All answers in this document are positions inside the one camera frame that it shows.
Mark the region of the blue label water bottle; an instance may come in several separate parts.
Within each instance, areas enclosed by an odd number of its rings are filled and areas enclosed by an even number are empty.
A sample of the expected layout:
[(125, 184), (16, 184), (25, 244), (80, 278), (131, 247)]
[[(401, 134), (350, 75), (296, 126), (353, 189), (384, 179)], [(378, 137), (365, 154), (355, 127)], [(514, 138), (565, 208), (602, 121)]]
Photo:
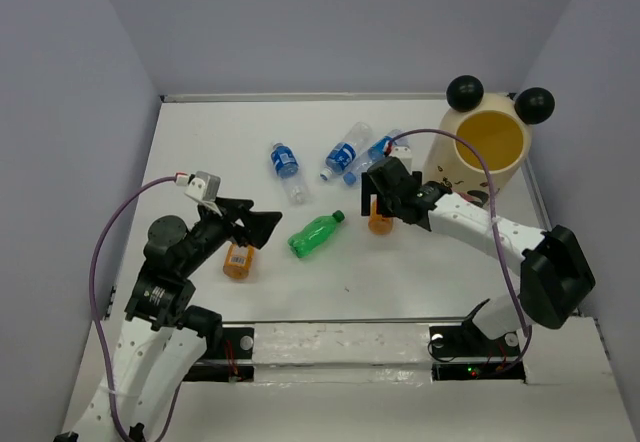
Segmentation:
[(305, 203), (307, 189), (304, 177), (291, 148), (281, 142), (273, 142), (270, 159), (289, 201), (298, 205)]
[(322, 181), (343, 174), (362, 153), (372, 138), (373, 130), (365, 122), (357, 122), (329, 152), (320, 171)]
[(361, 175), (366, 172), (370, 166), (384, 157), (384, 150), (388, 142), (401, 133), (402, 131), (400, 129), (391, 130), (358, 156), (348, 171), (342, 176), (343, 182), (348, 187), (357, 185), (361, 180)]

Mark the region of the green plastic bottle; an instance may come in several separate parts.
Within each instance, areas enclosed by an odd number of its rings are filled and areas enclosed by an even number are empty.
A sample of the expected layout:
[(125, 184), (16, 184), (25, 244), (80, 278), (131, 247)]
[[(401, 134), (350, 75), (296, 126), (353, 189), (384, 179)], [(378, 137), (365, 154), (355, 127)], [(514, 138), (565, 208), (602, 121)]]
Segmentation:
[(296, 257), (305, 258), (327, 242), (344, 220), (345, 215), (340, 210), (316, 217), (301, 231), (291, 235), (287, 244)]

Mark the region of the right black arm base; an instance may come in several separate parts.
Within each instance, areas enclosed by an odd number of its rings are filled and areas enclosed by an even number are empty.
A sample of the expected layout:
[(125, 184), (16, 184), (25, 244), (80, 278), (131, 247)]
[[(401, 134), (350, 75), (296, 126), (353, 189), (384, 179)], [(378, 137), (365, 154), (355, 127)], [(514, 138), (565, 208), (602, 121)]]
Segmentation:
[(436, 325), (429, 327), (429, 337), (434, 381), (526, 380), (522, 362), (507, 370), (520, 355), (514, 332), (490, 340), (482, 334), (467, 334), (461, 325)]

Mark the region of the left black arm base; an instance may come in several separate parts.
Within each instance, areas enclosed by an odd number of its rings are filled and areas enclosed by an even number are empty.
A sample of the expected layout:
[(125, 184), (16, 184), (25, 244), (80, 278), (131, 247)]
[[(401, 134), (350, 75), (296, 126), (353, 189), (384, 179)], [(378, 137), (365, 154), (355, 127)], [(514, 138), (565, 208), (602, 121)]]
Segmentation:
[(238, 383), (251, 382), (254, 329), (244, 326), (226, 327), (221, 340), (208, 345), (205, 353), (184, 376), (184, 382)]

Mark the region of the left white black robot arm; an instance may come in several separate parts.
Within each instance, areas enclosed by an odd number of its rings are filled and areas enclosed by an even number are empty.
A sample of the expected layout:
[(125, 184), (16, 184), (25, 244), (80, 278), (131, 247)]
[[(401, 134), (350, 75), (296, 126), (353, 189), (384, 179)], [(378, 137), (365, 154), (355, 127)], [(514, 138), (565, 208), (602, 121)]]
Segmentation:
[(59, 441), (148, 441), (170, 414), (183, 378), (223, 339), (220, 314), (190, 300), (190, 276), (228, 242), (262, 248), (282, 215), (255, 212), (245, 199), (219, 198), (198, 207), (199, 221), (156, 219), (148, 229), (144, 263), (105, 374), (80, 419)]

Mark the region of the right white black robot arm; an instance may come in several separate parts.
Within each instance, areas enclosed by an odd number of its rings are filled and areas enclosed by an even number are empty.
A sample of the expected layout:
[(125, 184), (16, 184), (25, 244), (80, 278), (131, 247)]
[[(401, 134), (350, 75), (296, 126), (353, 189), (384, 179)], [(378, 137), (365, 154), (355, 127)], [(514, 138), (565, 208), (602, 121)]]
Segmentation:
[(456, 239), (495, 258), (505, 275), (515, 274), (520, 281), (465, 317), (460, 341), (468, 352), (482, 354), (520, 328), (560, 329), (595, 287), (570, 229), (556, 225), (545, 231), (494, 216), (447, 186), (420, 177), (396, 157), (376, 162), (362, 176), (362, 215), (377, 208), (385, 217)]

